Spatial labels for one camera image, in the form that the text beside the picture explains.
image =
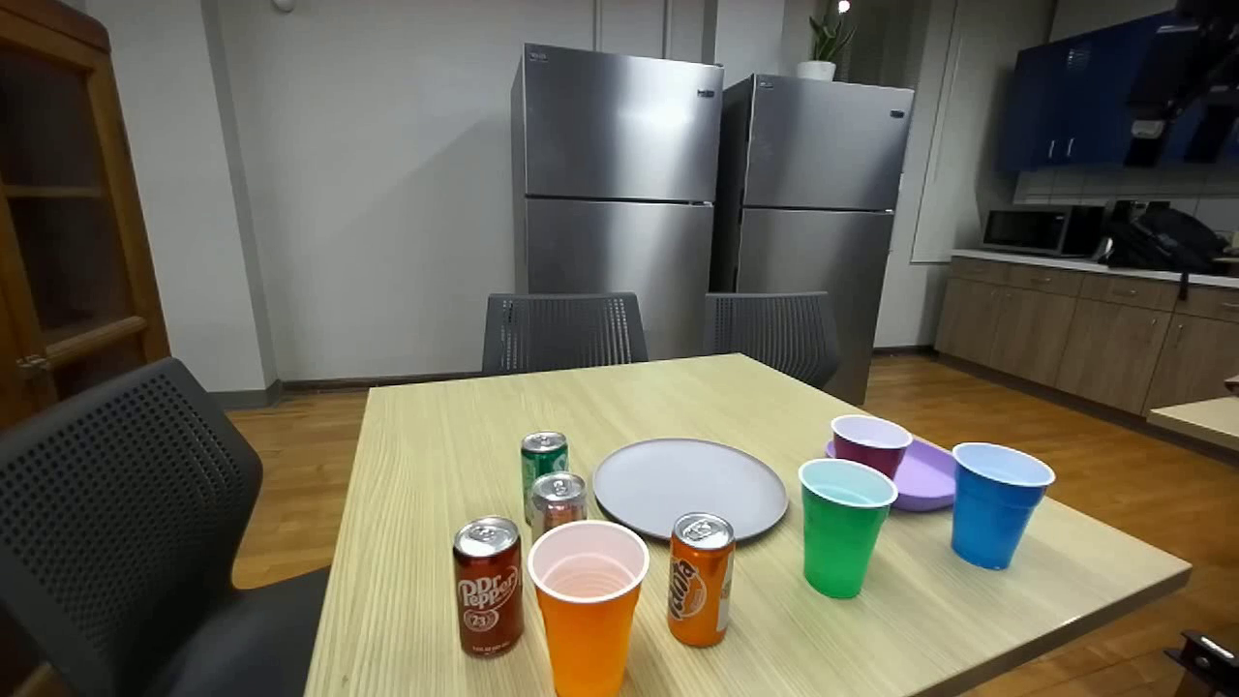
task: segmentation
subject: stainless steel refrigerator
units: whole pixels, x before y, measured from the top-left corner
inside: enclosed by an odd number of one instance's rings
[[[719,64],[525,45],[510,99],[516,285],[635,289],[650,354],[698,353]]]
[[[718,289],[830,289],[839,371],[862,404],[909,90],[755,73],[723,98]]]

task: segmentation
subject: glass cabinet door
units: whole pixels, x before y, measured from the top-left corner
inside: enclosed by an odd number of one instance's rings
[[[43,338],[129,318],[85,73],[0,45],[0,179]]]
[[[40,406],[161,354],[166,338],[103,55],[0,32],[0,398]]]

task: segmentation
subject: plastic cup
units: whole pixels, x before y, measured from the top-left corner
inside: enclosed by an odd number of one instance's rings
[[[644,591],[650,548],[627,526],[582,517],[552,526],[530,548],[552,691],[618,691],[630,611]]]
[[[870,466],[891,478],[902,466],[902,451],[915,446],[915,432],[905,432],[905,425],[870,415],[839,415],[830,422],[830,429],[831,451],[839,460]]]
[[[1021,449],[960,440],[952,548],[982,569],[1007,569],[1013,546],[1054,484],[1054,468]]]
[[[894,478],[870,466],[813,455],[801,466],[804,579],[826,597],[858,597]]]

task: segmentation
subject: wooden table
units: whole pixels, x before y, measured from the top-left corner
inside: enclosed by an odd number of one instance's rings
[[[960,691],[1190,575],[1180,556],[1044,498],[1007,574],[952,556],[950,513],[894,513],[862,597],[816,597],[801,579],[792,468],[844,411],[743,354],[374,387],[308,691],[548,691],[530,584],[521,641],[503,659],[459,654],[448,553],[459,521],[520,517],[530,429],[565,429],[586,475],[644,436],[712,436],[787,484],[790,513],[741,548],[730,635],[712,651],[670,637],[666,546],[650,543],[627,691]]]
[[[1239,451],[1239,393],[1158,406],[1149,411],[1149,422],[1180,436]]]

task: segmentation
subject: green plastic cup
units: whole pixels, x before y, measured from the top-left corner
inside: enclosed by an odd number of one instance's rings
[[[897,489],[870,466],[813,455],[796,468],[804,502],[804,579],[821,597],[858,597]]]

